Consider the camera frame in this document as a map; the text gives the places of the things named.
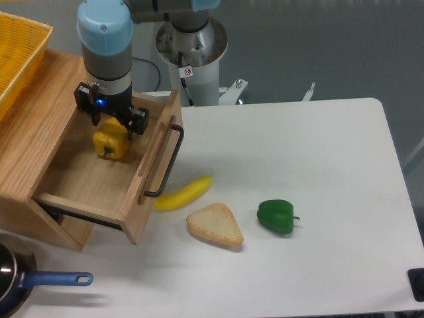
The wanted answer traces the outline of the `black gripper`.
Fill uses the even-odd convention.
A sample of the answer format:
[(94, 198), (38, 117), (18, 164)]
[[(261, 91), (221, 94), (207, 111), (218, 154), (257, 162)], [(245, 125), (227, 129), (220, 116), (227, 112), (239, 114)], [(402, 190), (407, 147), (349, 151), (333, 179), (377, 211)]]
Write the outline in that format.
[(102, 113), (123, 123), (127, 129), (127, 138), (132, 138), (133, 134), (143, 135), (148, 126), (149, 110), (132, 106), (132, 85), (118, 94), (105, 95), (100, 93), (98, 85), (90, 87), (80, 82), (74, 91), (74, 97), (78, 110), (91, 117), (93, 126), (98, 125)]

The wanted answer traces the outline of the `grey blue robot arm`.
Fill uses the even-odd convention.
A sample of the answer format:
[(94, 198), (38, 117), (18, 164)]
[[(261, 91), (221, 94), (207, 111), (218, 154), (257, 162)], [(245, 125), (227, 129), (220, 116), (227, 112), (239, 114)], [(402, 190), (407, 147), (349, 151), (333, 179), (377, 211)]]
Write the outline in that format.
[(127, 134), (142, 135), (148, 111), (132, 103), (133, 26), (162, 21), (156, 49), (170, 67), (174, 88), (190, 106), (219, 102), (219, 60), (228, 45), (222, 24), (209, 10), (219, 1), (83, 1), (76, 28), (87, 82), (74, 91), (77, 108), (93, 125), (107, 114)]

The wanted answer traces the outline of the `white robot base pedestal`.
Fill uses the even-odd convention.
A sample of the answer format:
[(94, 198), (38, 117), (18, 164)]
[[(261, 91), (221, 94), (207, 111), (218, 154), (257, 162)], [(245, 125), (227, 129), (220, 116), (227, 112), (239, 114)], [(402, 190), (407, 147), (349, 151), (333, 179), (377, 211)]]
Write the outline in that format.
[(228, 47), (224, 26), (210, 17), (201, 30), (184, 32), (171, 22), (156, 35), (156, 49), (167, 64), (171, 85), (180, 92), (181, 106), (241, 105), (248, 82), (236, 79), (220, 88), (220, 61)]

